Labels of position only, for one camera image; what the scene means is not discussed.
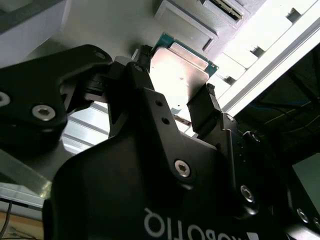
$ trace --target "green circuit board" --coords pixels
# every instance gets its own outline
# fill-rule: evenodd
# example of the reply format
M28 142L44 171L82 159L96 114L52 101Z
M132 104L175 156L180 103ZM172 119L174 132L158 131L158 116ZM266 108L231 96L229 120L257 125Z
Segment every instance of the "green circuit board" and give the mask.
M215 72L218 70L218 67L216 65L214 65L214 63L212 61L209 61L207 58L205 58L204 56L200 55L199 53L197 53L196 51L194 51L193 49L191 49L190 47L184 45L182 42L180 42L179 40L176 40L174 37L163 33L161 35L161 37L159 38L158 42L156 43L156 45L153 48L153 51L155 51L157 48L159 47L166 47L166 48L170 48L170 46L173 43L177 43L180 46L182 46L183 48L187 49L189 52L193 53L194 55L196 55L197 57L201 58L202 60L206 61L208 63L208 66L206 67L206 69L204 70L208 75L209 78L215 74Z

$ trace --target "screw hole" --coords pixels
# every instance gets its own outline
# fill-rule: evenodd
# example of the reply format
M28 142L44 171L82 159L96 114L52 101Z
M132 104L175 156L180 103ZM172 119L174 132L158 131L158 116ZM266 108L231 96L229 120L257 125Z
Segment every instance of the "screw hole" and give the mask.
M38 113L43 115L43 116L48 116L50 114L48 109L40 109L40 110L38 110Z
M165 117L161 118L161 120L162 120L162 122L163 122L164 124L166 124L166 125L169 125L169 124L170 124L169 120L168 120L167 118L165 118Z
M162 107L163 106L163 103L159 100L156 100L155 101L155 104L157 104L159 107Z

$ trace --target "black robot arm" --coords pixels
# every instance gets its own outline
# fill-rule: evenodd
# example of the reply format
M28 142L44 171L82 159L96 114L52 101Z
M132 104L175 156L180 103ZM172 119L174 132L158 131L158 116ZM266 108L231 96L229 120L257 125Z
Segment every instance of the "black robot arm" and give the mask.
M0 171L46 200L46 240L320 239L319 215L291 166L239 134L214 87L188 103L181 133L149 77L151 54L112 62L84 45L0 69ZM108 103L109 139L75 156L68 114Z

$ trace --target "metal plate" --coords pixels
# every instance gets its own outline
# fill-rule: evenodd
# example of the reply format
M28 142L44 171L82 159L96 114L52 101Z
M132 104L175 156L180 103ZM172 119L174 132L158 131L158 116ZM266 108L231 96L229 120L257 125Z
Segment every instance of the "metal plate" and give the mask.
M175 109L182 109L209 79L206 72L164 47L151 59L150 77L155 90Z
M196 56L192 52L185 49L183 46L180 46L178 43L174 42L169 47L169 49L178 54L179 56L183 57L184 59L188 60L192 64L196 65L198 68L205 70L208 67L208 62L201 59L200 57Z

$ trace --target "silver screw head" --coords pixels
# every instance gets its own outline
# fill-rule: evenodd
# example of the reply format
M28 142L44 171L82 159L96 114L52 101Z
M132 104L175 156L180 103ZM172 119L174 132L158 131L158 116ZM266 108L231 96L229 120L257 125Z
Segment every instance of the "silver screw head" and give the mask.
M234 118L233 118L232 116L230 116L229 114L227 114L226 117L227 117L231 122L234 121Z
M190 176L190 167L186 162L177 160L174 163L174 167L182 177L187 178Z
M313 222L314 222L314 224L316 225L316 227L317 227L318 229L320 229L320 222L319 222L319 220L318 220L317 218L313 218Z
M10 97L5 92L0 91L0 107L8 105L10 103Z
M302 221L304 221L306 224L309 222L307 215L301 210L301 208L298 208L296 212L298 213Z
M99 57L99 58L101 58L101 59L106 59L106 56L105 55L103 55L101 52L96 52L95 53L95 55L97 56L97 57Z
M250 189L246 185L242 185L240 187L240 191L242 196L245 198L247 202L253 203L255 201L253 193L250 191Z
M42 121L50 121L56 116L56 112L48 105L37 105L32 108L32 115Z

